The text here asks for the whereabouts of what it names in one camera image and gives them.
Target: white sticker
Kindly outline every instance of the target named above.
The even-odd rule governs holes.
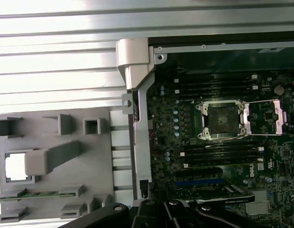
[[[263,163],[258,163],[258,170],[265,170],[265,166],[263,165]]]
[[[229,192],[234,192],[233,190],[231,190],[229,187],[225,186],[225,189],[228,190]]]
[[[243,191],[241,188],[235,186],[234,184],[232,184],[231,186],[232,186],[234,189],[236,189],[238,192],[244,193],[244,191]]]

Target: chip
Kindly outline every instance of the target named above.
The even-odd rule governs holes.
[[[265,120],[273,120],[273,113],[265,113]]]
[[[289,157],[291,155],[290,151],[283,151],[284,157]]]
[[[282,187],[287,187],[287,186],[289,186],[289,182],[287,180],[283,180],[281,182],[281,185],[282,185]]]

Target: screw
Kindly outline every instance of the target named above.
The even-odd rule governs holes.
[[[122,210],[123,208],[121,206],[117,206],[114,208],[114,210]]]
[[[169,204],[170,204],[170,205],[177,205],[178,202],[177,202],[176,200],[171,200],[171,201],[169,201]]]
[[[201,209],[204,210],[204,211],[210,211],[211,207],[205,205],[205,206],[202,206]]]

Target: pcie slot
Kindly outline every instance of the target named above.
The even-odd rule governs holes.
[[[223,173],[223,169],[219,167],[213,167],[208,169],[194,169],[194,170],[184,170],[184,171],[176,171],[176,178],[183,177],[193,177],[193,176],[210,176],[210,175],[220,175]]]
[[[190,185],[200,185],[200,184],[223,184],[223,183],[224,183],[224,179],[215,178],[215,179],[189,180],[189,181],[175,182],[175,185],[190,186]]]

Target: small green circuit board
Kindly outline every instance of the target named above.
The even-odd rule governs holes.
[[[175,77],[169,78],[165,73],[159,76],[156,72],[156,82],[147,93],[153,182],[167,183],[170,195],[174,198],[198,200],[201,197],[201,189],[219,186],[222,182],[216,183],[216,181],[223,179],[226,185],[234,184],[252,192],[255,195],[255,203],[262,201],[259,204],[262,205],[262,209],[258,209],[260,207],[254,202],[231,204],[226,206],[227,209],[272,228],[294,227],[294,113],[292,90],[285,86],[291,83],[291,78],[285,73],[269,71],[249,72],[247,75],[248,77],[243,76],[244,84],[239,82],[238,85],[241,87],[252,83],[254,89],[248,93],[245,88],[242,88],[243,91],[233,91],[231,83],[224,85],[224,83],[218,83],[220,80],[214,80],[213,77],[210,77],[209,83],[206,80],[203,81],[203,77],[207,76],[200,76],[198,80],[182,83],[181,78],[185,78],[186,75],[176,74]],[[282,95],[274,93],[277,85],[285,86]],[[214,89],[207,90],[208,94],[204,96],[202,92],[204,86]],[[228,98],[220,97],[220,94],[228,93]],[[208,151],[205,150],[205,158],[201,155],[202,153],[197,152],[196,159],[193,160],[194,164],[198,164],[197,167],[189,166],[188,168],[184,165],[185,159],[182,157],[182,153],[188,148],[196,149],[218,143],[222,143],[219,144],[221,147],[229,145],[224,140],[198,139],[197,135],[202,131],[203,126],[201,112],[196,106],[205,101],[233,99],[246,102],[278,99],[287,120],[282,126],[283,134],[271,135],[276,132],[278,119],[273,103],[271,101],[252,103],[250,105],[251,129],[255,134],[268,134],[268,136],[246,136],[231,140],[229,150],[221,157],[219,149],[218,153],[214,152],[215,149],[208,150],[211,151],[209,156]],[[228,121],[231,120],[222,118],[224,124]],[[219,131],[225,131],[225,128],[213,130],[216,133]],[[245,143],[255,143],[252,148],[256,151],[243,149],[242,144]],[[228,162],[229,154],[233,155],[234,160],[231,160],[230,164],[222,165],[222,158],[226,158],[225,162]],[[247,154],[247,158],[254,158],[255,161],[245,162],[243,154]],[[212,159],[211,165],[203,165],[207,164],[207,159]],[[201,174],[190,172],[198,169],[203,170]],[[186,185],[193,181],[199,183],[199,180],[213,182],[212,184]],[[203,197],[207,198],[207,193],[203,193]]]

